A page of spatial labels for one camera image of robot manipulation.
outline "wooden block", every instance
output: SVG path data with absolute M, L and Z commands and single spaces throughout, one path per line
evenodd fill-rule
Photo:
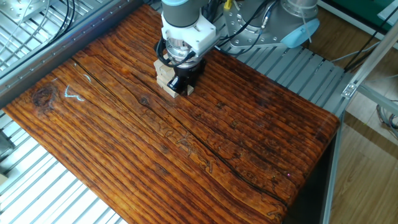
M 173 98 L 176 98 L 179 96 L 178 93 L 174 92 L 172 89 L 170 89 L 170 87 L 167 86 L 167 84 L 164 84 L 162 81 L 160 80 L 156 80 L 157 84 L 159 84 L 160 87 L 162 87 L 162 89 L 164 89 L 170 96 L 172 96 Z

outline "metal mount plate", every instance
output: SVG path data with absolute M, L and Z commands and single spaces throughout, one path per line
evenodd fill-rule
M 30 0 L 0 0 L 0 11 L 14 22 L 21 22 L 21 19 L 22 22 L 25 22 L 45 9 L 48 1 L 51 4 L 53 0 L 32 0 L 30 5 Z
M 244 8 L 244 2 L 239 3 L 239 6 L 241 8 Z M 242 28 L 241 15 L 234 4 L 231 6 L 231 9 L 224 9 L 223 16 L 226 21 L 226 28 L 228 30 L 229 36 L 235 34 L 238 30 L 240 30 L 240 28 Z M 252 46 L 253 42 L 256 41 L 257 37 L 258 37 L 258 34 L 245 29 L 244 31 L 242 31 L 242 33 L 240 33 L 236 37 L 232 38 L 231 45 L 233 47 L 236 47 L 239 49 L 247 48 L 249 46 Z M 270 33 L 265 32 L 260 36 L 260 39 L 255 44 L 255 46 L 257 46 L 257 47 L 279 47 L 279 46 L 283 46 L 283 44 L 279 42 L 277 37 L 274 37 Z

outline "wooden board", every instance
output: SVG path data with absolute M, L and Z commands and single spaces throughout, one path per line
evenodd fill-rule
M 127 222 L 280 223 L 338 118 L 215 51 L 173 99 L 160 28 L 141 7 L 3 110 Z

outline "black cable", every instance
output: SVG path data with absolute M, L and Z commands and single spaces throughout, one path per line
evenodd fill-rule
M 72 4 L 73 4 L 73 12 L 72 12 L 72 16 L 70 18 L 69 24 L 67 26 L 67 28 L 65 29 L 64 32 L 68 32 L 68 29 L 70 28 L 70 26 L 73 23 L 73 18 L 75 17 L 75 9 L 76 9 L 76 4 L 75 4 L 75 0 L 72 0 Z
M 231 35 L 230 37 L 226 37 L 225 39 L 222 38 L 220 40 L 230 41 L 232 38 L 234 38 L 238 34 L 242 33 L 246 29 L 246 27 L 250 24 L 250 22 L 262 11 L 262 9 L 267 6 L 268 2 L 269 2 L 269 0 L 265 0 L 263 3 L 261 3 L 261 5 L 254 12 L 253 16 L 235 34 Z
M 157 46 L 156 46 L 156 56 L 164 65 L 166 65 L 169 68 L 175 68 L 175 67 L 187 62 L 193 56 L 196 55 L 196 53 L 194 51 L 191 51 L 191 52 L 189 52 L 189 54 L 181 62 L 171 65 L 171 64 L 169 64 L 169 62 L 171 60 L 169 58 L 165 59 L 163 57 L 163 50 L 164 49 L 165 49 L 165 40 L 163 39 L 163 37 L 161 37 L 159 42 L 157 43 Z
M 221 48 L 218 48 L 217 50 L 219 50 L 220 52 L 223 52 L 224 54 L 228 54 L 228 55 L 232 55 L 232 56 L 239 56 L 239 55 L 241 55 L 241 54 L 245 54 L 245 53 L 249 52 L 249 50 L 251 50 L 251 49 L 256 45 L 256 43 L 257 43 L 257 42 L 259 41 L 259 39 L 260 39 L 261 34 L 262 34 L 262 32 L 259 33 L 259 35 L 258 35 L 257 38 L 256 38 L 256 41 L 254 41 L 254 43 L 253 43 L 248 49 L 243 50 L 242 52 L 239 52 L 239 53 L 234 54 L 234 53 L 228 53 L 228 52 L 226 52 L 225 50 L 223 50 L 223 49 L 221 49 Z
M 69 17 L 69 11 L 70 11 L 70 7 L 69 7 L 69 0 L 67 0 L 67 13 L 65 14 L 65 19 L 62 22 L 62 25 L 60 26 L 58 32 L 54 35 L 54 38 L 49 42 L 49 45 L 58 40 L 59 38 L 61 38 L 67 31 L 68 29 L 71 27 L 71 25 L 73 24 L 73 18 L 75 17 L 75 9 L 76 9 L 76 4 L 75 4 L 75 0 L 72 0 L 72 16 Z M 65 29 L 62 29 L 62 27 L 65 26 L 68 18 L 70 18 L 68 25 L 66 26 Z
M 382 28 L 386 24 L 386 22 L 391 18 L 392 15 L 394 15 L 396 13 L 396 11 L 398 11 L 398 6 L 393 10 L 392 13 L 389 14 L 389 16 L 387 16 L 387 18 L 380 25 L 380 28 Z M 361 63 L 364 59 L 366 59 L 367 56 L 366 57 L 361 57 L 360 59 L 358 59 L 357 61 L 354 62 L 354 60 L 362 53 L 362 51 L 365 49 L 365 47 L 368 46 L 368 44 L 373 40 L 373 38 L 376 36 L 377 33 L 378 33 L 378 31 L 375 31 L 373 33 L 373 35 L 371 36 L 371 38 L 369 38 L 369 40 L 362 46 L 361 50 L 359 50 L 359 52 L 356 53 L 356 55 L 347 63 L 347 65 L 344 68 L 344 72 L 345 73 L 349 71 L 348 67 L 353 68 L 353 67 L 355 67 L 355 65 Z
M 345 70 L 345 72 L 350 72 L 355 69 L 357 69 L 360 65 L 362 65 L 363 61 L 373 52 L 374 49 L 370 50 L 369 52 L 366 52 L 362 57 L 360 57 L 357 61 L 352 63 L 350 66 L 348 66 Z
M 67 13 L 65 14 L 65 18 L 64 18 L 64 20 L 63 20 L 58 32 L 54 35 L 54 38 L 49 43 L 53 42 L 61 34 L 61 32 L 63 31 L 62 27 L 64 27 L 65 23 L 67 22 L 68 16 L 69 16 L 69 0 L 67 0 Z

